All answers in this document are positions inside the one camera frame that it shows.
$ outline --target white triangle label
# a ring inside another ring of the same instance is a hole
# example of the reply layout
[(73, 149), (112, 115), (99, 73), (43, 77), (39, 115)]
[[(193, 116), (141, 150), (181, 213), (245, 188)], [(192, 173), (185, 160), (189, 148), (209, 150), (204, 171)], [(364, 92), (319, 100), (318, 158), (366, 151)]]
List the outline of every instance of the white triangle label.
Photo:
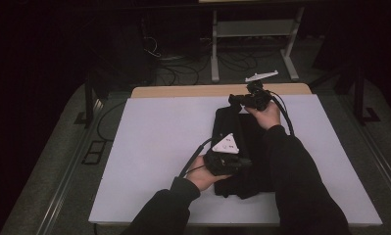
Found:
[(238, 154), (240, 150), (235, 144), (234, 136), (230, 133), (213, 147), (213, 151), (227, 154)]

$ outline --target forearm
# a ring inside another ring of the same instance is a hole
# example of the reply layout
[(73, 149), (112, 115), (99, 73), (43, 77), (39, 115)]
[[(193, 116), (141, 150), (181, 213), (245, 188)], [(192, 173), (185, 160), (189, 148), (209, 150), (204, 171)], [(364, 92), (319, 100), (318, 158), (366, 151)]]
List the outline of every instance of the forearm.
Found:
[(182, 234), (190, 215), (189, 205), (199, 196), (192, 182), (176, 178), (170, 190), (155, 194), (122, 235)]
[(347, 234), (345, 215), (299, 139), (287, 136), (279, 125), (268, 130), (264, 141), (282, 229), (288, 234)]

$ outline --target white metal stand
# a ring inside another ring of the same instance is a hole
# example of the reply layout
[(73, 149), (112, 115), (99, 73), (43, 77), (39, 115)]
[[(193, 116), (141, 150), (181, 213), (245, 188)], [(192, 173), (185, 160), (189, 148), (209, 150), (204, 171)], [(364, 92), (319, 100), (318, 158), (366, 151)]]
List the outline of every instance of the white metal stand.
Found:
[(246, 22), (218, 22), (217, 11), (213, 17), (213, 55), (211, 56), (212, 82), (220, 82), (219, 63), (217, 58), (217, 38), (235, 36), (266, 36), (287, 35), (289, 40), (284, 49), (280, 50), (284, 64), (293, 81), (299, 79), (299, 75), (290, 59), (290, 52), (299, 29), (300, 21), (305, 8), (299, 8), (294, 20), (271, 21), (246, 21)]

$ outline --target person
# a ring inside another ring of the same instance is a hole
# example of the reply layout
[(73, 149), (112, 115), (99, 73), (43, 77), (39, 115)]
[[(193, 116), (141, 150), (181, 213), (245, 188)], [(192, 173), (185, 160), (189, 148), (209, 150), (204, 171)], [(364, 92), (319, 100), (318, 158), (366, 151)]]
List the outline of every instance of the person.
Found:
[[(264, 111), (244, 109), (266, 130), (262, 141), (268, 146), (281, 233), (351, 234), (345, 214), (327, 192), (312, 157), (298, 138), (286, 134), (278, 106), (270, 102)], [(213, 176), (205, 167), (199, 167), (203, 164), (199, 156), (186, 178), (177, 177), (171, 189), (157, 192), (122, 235), (183, 234), (191, 202), (218, 180), (229, 177)]]

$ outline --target white board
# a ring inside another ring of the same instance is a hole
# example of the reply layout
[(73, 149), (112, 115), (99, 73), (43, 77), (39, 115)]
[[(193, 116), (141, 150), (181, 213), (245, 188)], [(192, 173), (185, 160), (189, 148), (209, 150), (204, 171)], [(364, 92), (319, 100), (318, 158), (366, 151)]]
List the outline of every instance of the white board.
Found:
[[(313, 156), (331, 197), (352, 225), (381, 224), (317, 95), (283, 95), (296, 136)], [(161, 189), (169, 189), (200, 144), (211, 137), (215, 112), (228, 97), (129, 99), (89, 217), (129, 223)], [(283, 125), (288, 131), (284, 119)], [(190, 224), (269, 225), (279, 217), (273, 193), (223, 198), (213, 187), (191, 206)]]

